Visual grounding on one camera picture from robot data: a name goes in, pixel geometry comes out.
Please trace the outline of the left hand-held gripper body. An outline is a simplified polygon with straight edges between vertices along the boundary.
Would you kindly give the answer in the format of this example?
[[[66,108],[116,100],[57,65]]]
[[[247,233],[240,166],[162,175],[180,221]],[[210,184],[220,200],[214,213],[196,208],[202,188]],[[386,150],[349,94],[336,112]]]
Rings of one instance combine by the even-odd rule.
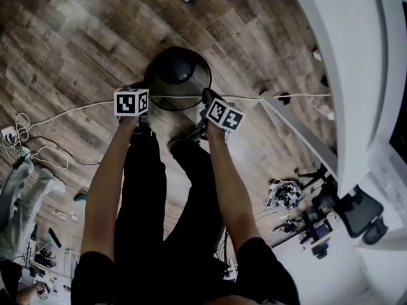
[[[144,88],[122,89],[114,92],[114,115],[140,116],[149,110],[149,90]]]

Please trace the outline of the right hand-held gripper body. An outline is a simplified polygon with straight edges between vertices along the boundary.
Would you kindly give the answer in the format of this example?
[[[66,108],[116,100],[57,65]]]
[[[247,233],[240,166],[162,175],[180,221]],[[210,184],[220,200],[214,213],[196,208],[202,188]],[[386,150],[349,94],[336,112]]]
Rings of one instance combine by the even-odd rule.
[[[202,92],[202,102],[205,106],[204,110],[200,112],[202,128],[208,122],[226,131],[237,131],[240,128],[245,113],[228,104],[215,91],[205,88]]]

